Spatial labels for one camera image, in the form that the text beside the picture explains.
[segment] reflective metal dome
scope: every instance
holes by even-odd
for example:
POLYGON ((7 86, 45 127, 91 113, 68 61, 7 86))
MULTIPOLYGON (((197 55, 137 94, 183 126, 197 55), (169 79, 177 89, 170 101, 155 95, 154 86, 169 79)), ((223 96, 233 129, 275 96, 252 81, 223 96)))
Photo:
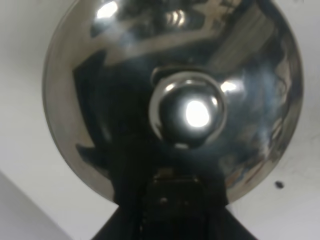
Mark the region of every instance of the reflective metal dome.
POLYGON ((163 168, 223 179, 233 202, 289 144, 301 65, 269 0, 80 0, 48 50, 44 109, 72 170, 119 205, 163 168))

